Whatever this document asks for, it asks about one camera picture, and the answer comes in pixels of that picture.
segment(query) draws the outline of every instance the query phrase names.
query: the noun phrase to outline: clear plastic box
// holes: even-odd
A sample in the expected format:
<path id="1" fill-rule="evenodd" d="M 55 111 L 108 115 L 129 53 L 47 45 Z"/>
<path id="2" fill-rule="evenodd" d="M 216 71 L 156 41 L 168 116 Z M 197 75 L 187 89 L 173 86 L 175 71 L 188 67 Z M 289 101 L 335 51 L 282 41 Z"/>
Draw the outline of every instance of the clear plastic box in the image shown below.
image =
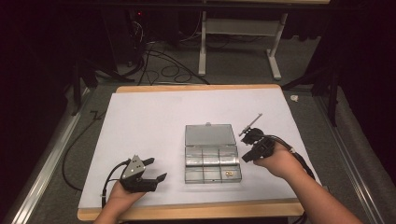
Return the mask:
<path id="1" fill-rule="evenodd" d="M 186 126 L 186 184 L 238 183 L 238 150 L 230 124 Z"/>

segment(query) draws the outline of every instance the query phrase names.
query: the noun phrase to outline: small object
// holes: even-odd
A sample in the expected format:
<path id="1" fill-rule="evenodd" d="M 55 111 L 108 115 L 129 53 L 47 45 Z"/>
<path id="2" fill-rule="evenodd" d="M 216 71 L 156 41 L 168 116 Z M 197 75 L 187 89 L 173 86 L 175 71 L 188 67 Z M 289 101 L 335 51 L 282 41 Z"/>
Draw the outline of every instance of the small object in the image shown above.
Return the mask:
<path id="1" fill-rule="evenodd" d="M 154 163 L 154 158 L 141 161 L 138 156 L 134 155 L 120 179 L 122 186 L 130 192 L 155 191 L 157 185 L 165 180 L 166 174 L 160 175 L 156 179 L 142 178 L 146 166 L 152 163 Z"/>
<path id="2" fill-rule="evenodd" d="M 259 158 L 267 158 L 274 154 L 275 140 L 271 138 L 262 138 L 257 143 L 253 144 L 252 149 L 247 152 L 242 160 L 245 162 L 255 161 Z"/>
<path id="3" fill-rule="evenodd" d="M 225 172 L 225 175 L 227 175 L 227 177 L 233 176 L 233 172 L 232 172 L 232 171 L 226 171 L 226 172 Z"/>
<path id="4" fill-rule="evenodd" d="M 298 102 L 298 95 L 291 95 L 290 99 L 294 102 Z"/>
<path id="5" fill-rule="evenodd" d="M 262 113 L 260 113 L 259 116 L 257 116 L 257 118 L 255 118 L 253 121 L 251 121 L 251 123 L 239 134 L 239 136 L 246 133 L 250 129 L 251 125 L 253 125 L 254 122 L 256 122 L 256 120 L 258 120 L 261 116 L 262 116 Z"/>
<path id="6" fill-rule="evenodd" d="M 260 141 L 263 136 L 264 132 L 258 128 L 248 129 L 241 141 L 246 145 L 253 145 L 255 142 Z"/>

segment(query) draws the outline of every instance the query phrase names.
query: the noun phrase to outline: metal stand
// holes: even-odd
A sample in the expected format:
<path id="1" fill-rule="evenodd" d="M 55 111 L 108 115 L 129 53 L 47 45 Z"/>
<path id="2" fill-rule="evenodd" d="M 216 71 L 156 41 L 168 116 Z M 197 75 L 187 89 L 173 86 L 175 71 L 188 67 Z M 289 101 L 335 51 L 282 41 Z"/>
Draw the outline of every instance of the metal stand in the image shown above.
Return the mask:
<path id="1" fill-rule="evenodd" d="M 279 68 L 277 66 L 275 54 L 279 45 L 280 37 L 286 24 L 287 13 L 283 13 L 280 21 L 239 21 L 239 20 L 219 20 L 208 19 L 206 12 L 202 14 L 201 49 L 199 54 L 198 75 L 206 74 L 206 34 L 224 35 L 269 35 L 274 36 L 274 44 L 268 49 L 267 57 L 271 66 L 271 71 L 275 80 L 280 80 Z"/>

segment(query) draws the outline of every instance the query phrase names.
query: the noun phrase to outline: table leg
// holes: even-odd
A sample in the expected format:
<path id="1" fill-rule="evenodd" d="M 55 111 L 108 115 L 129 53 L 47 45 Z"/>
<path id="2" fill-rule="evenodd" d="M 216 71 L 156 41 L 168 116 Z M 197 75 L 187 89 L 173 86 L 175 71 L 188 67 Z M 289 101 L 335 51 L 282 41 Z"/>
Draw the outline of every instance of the table leg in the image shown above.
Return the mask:
<path id="1" fill-rule="evenodd" d="M 201 50 L 199 52 L 198 75 L 206 74 L 206 12 L 202 12 Z"/>
<path id="2" fill-rule="evenodd" d="M 279 68 L 277 67 L 275 53 L 276 53 L 277 46 L 279 45 L 280 37 L 282 36 L 282 32 L 285 27 L 287 17 L 288 17 L 288 13 L 282 14 L 280 21 L 279 21 L 279 25 L 277 26 L 274 45 L 271 49 L 267 50 L 268 61 L 270 63 L 273 77 L 275 80 L 280 80 L 282 78 L 282 76 L 280 75 L 280 72 L 279 72 Z"/>
<path id="3" fill-rule="evenodd" d="M 80 84 L 80 79 L 79 79 L 79 62 L 76 62 L 76 64 L 73 66 L 73 112 L 72 116 L 75 116 L 80 107 L 81 107 L 81 84 Z"/>

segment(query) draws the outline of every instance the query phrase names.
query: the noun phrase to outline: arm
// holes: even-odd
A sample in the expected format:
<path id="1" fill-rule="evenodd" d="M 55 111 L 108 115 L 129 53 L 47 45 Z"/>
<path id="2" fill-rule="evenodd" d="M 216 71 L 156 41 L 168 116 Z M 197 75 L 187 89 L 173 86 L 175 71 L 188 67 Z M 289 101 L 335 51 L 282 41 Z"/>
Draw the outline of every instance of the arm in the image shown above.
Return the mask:
<path id="1" fill-rule="evenodd" d="M 102 212 L 93 222 L 94 224 L 114 224 L 118 217 L 128 210 L 137 200 L 143 197 L 146 192 L 130 193 L 125 190 L 121 183 L 117 181 Z"/>
<path id="2" fill-rule="evenodd" d="M 361 223 L 328 191 L 312 179 L 303 166 L 280 144 L 274 154 L 254 164 L 267 168 L 271 174 L 285 179 L 313 223 Z"/>

